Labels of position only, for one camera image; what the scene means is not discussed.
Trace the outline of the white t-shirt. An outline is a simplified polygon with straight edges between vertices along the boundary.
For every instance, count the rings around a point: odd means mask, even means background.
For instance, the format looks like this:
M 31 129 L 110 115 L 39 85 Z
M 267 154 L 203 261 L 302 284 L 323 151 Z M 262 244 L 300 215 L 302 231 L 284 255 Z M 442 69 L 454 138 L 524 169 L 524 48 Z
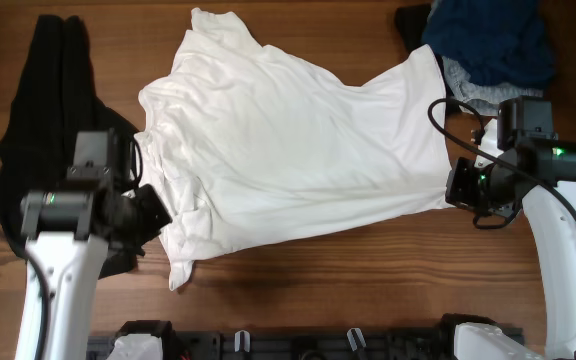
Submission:
M 171 72 L 138 96 L 170 288 L 198 260 L 444 208 L 444 94 L 428 46 L 348 86 L 236 14 L 194 9 Z

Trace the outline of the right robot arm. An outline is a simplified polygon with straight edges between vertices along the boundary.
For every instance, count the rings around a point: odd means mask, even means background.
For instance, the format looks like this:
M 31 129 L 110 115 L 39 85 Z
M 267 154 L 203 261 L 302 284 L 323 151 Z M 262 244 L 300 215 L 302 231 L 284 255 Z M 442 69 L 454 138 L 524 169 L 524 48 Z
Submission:
M 547 311 L 545 358 L 576 359 L 576 142 L 559 139 L 550 102 L 506 100 L 470 142 L 437 130 L 476 159 L 459 158 L 445 200 L 476 220 L 505 225 L 528 219 L 539 258 Z

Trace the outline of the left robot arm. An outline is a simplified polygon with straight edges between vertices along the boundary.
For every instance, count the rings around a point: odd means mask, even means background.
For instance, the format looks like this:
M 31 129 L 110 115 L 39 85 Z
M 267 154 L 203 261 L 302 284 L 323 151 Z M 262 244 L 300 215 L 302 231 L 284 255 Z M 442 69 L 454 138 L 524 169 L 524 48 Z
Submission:
M 81 131 L 65 179 L 21 201 L 27 262 L 18 359 L 82 359 L 109 253 L 142 255 L 171 218 L 141 182 L 141 149 L 114 130 Z

